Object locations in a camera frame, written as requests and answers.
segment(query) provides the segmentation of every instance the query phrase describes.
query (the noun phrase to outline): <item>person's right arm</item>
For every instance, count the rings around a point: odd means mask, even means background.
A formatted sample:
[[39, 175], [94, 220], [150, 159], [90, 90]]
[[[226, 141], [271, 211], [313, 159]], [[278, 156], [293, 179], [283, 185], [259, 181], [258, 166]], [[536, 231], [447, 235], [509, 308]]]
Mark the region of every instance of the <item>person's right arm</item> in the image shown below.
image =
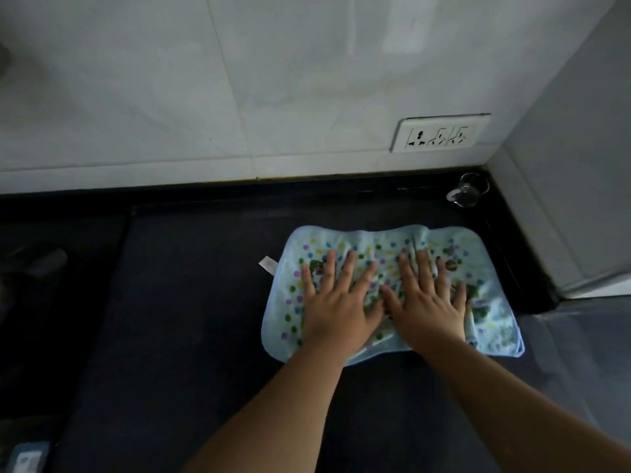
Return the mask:
[[427, 253], [418, 279], [406, 255], [399, 268], [406, 305], [384, 287], [399, 334], [452, 389], [469, 421], [504, 472], [631, 471], [631, 452], [559, 408], [464, 341], [466, 292], [450, 301], [444, 261], [432, 278]]

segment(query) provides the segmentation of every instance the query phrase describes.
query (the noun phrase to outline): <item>person's left arm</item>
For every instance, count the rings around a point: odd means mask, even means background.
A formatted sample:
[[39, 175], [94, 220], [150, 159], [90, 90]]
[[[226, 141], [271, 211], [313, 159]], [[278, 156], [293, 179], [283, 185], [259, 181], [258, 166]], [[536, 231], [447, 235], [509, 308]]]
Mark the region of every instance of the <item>person's left arm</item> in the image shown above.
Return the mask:
[[324, 421], [342, 368], [383, 318], [383, 302], [368, 315], [363, 299], [376, 273], [372, 264], [351, 289], [354, 251], [335, 286], [335, 251], [329, 251], [320, 293], [309, 266], [305, 290], [304, 346], [239, 413], [187, 463], [182, 473], [313, 472]]

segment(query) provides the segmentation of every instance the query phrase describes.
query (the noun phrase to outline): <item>light blue cloth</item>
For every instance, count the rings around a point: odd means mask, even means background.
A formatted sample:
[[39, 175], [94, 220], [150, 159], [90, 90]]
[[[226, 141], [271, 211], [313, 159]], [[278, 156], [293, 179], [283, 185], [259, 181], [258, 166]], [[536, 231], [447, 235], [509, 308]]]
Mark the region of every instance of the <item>light blue cloth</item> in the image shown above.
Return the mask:
[[[467, 341], [487, 355], [519, 357], [524, 353], [524, 342], [515, 316], [485, 246], [475, 232], [460, 227], [430, 230], [421, 225], [380, 232], [340, 232], [303, 226], [287, 240], [263, 316], [263, 347], [275, 359], [287, 361], [302, 344], [304, 293], [300, 264], [307, 262], [310, 265], [318, 288], [326, 253], [331, 248], [337, 254], [336, 274], [339, 274], [351, 249], [358, 254], [354, 279], [359, 278], [371, 261], [377, 262], [377, 275], [364, 301], [366, 309], [377, 301], [382, 284], [390, 285], [404, 302], [398, 255], [401, 250], [409, 253], [417, 272], [416, 252], [427, 249], [434, 274], [436, 259], [441, 257], [447, 262], [453, 290], [457, 281], [467, 283], [472, 306], [464, 321]], [[409, 347], [396, 333], [392, 320], [387, 316], [366, 345], [346, 364], [352, 365], [379, 353], [399, 350], [409, 350]]]

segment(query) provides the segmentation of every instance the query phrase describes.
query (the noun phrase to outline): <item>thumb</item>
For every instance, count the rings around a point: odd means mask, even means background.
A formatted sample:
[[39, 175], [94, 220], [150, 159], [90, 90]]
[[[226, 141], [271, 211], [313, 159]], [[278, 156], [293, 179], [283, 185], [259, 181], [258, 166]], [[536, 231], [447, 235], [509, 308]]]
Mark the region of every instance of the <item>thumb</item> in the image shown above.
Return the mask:
[[386, 303], [386, 308], [392, 312], [394, 317], [398, 317], [403, 313], [401, 301], [389, 286], [381, 286], [381, 294]]
[[374, 332], [374, 330], [379, 326], [381, 320], [383, 319], [386, 311], [384, 309], [384, 300], [379, 299], [372, 310], [366, 315], [366, 324], [370, 329], [370, 332]]

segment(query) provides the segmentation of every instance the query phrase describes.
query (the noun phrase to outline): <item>electrical outlet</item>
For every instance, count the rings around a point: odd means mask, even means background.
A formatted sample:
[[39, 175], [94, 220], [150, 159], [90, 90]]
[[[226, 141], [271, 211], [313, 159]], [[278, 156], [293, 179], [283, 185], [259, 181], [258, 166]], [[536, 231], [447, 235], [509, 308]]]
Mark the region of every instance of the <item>electrical outlet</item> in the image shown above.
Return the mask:
[[484, 114], [404, 119], [399, 124], [391, 151], [415, 152], [471, 147], [490, 118], [490, 114]]

